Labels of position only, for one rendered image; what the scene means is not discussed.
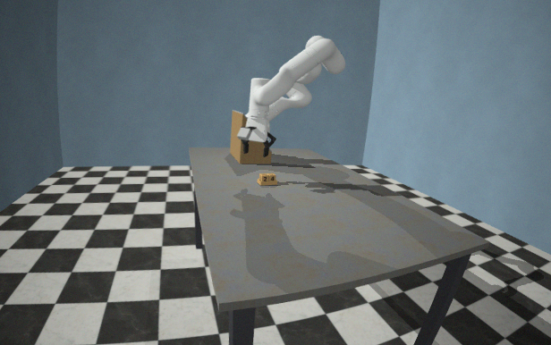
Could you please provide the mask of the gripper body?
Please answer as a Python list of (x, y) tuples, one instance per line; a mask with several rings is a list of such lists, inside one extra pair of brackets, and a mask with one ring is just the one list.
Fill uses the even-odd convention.
[[(252, 119), (253, 118), (253, 119)], [(252, 133), (250, 134), (250, 141), (257, 141), (257, 142), (266, 142), (269, 141), (269, 137), (267, 137), (267, 133), (270, 133), (270, 123), (269, 119), (266, 118), (258, 118), (258, 117), (248, 117), (246, 127), (257, 127), (257, 129), (252, 130)], [(267, 137), (267, 138), (266, 138)]]

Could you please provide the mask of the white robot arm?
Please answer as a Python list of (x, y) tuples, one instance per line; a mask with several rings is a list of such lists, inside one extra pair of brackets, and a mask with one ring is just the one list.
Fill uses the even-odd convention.
[[(281, 71), (272, 80), (251, 79), (250, 107), (246, 117), (267, 117), (271, 121), (288, 108), (309, 105), (312, 96), (303, 84), (309, 84), (319, 76), (321, 64), (332, 74), (338, 74), (345, 68), (343, 55), (334, 41), (314, 36), (302, 52), (280, 68)], [(289, 98), (283, 97), (285, 94)]]

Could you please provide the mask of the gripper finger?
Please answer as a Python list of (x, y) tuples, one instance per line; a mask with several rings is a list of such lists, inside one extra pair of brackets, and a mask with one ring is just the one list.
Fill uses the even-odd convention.
[[(242, 139), (241, 139), (241, 141), (242, 141), (242, 144), (243, 144), (243, 151), (244, 151), (244, 154), (249, 153), (249, 144), (248, 144), (249, 140), (242, 140)], [(247, 141), (247, 142), (246, 142), (246, 141)]]
[[(264, 144), (264, 154), (263, 156), (266, 157), (268, 155), (268, 150), (269, 150), (269, 147), (272, 146), (274, 144), (274, 142), (276, 141), (276, 138), (274, 136), (272, 136), (269, 132), (267, 133), (267, 136), (269, 138), (271, 138), (271, 141), (268, 143), (268, 141), (266, 140), (266, 142), (263, 142)], [(267, 144), (266, 144), (267, 143)]]

